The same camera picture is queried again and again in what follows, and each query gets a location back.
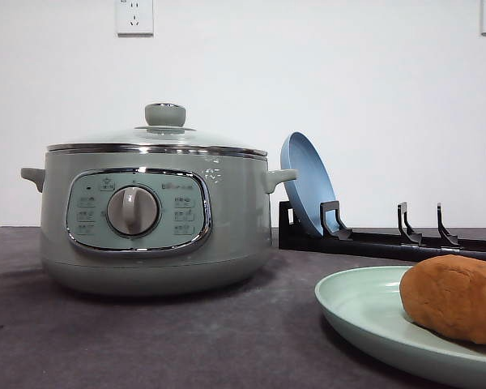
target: black dish rack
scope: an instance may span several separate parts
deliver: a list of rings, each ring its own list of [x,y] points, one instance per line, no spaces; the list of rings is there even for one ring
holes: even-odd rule
[[[452,235],[443,225],[441,204],[437,205],[439,237],[417,233],[407,220],[407,203],[398,204],[399,233],[357,232],[346,227],[340,219],[338,201],[320,204],[322,237],[311,237],[302,228],[295,212],[292,219],[290,202],[279,203],[279,248],[285,250],[317,251],[330,254],[349,254],[365,257],[422,261],[438,255],[459,254],[486,261],[486,240],[463,239]],[[339,229],[331,231],[326,222],[327,212],[335,212]]]

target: bread roll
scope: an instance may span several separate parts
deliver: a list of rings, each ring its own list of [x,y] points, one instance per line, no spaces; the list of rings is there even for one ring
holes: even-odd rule
[[[486,262],[460,255],[426,259],[399,285],[403,308],[422,327],[486,344]]]

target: cooker handle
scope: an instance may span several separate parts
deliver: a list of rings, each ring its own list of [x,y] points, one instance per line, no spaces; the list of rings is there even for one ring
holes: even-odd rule
[[[295,180],[297,178],[297,171],[295,169],[271,170],[266,172],[265,176],[265,192],[268,194],[275,190],[277,184],[281,182]]]
[[[45,169],[22,168],[20,175],[26,180],[32,181],[36,184],[38,192],[43,191],[43,183],[45,182]]]

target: gray tablecloth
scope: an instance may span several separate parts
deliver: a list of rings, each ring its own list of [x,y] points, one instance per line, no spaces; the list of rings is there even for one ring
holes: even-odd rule
[[[313,287],[390,259],[277,250],[251,279],[183,297],[105,298],[55,284],[38,228],[0,228],[0,389],[444,387],[340,337]]]

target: multi-cooker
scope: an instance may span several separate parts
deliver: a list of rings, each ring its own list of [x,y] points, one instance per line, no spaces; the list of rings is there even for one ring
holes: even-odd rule
[[[266,153],[183,127],[180,105],[147,126],[48,146],[22,169],[42,192],[40,256],[59,283],[108,295],[188,293],[243,280],[268,259],[269,194],[292,180]]]

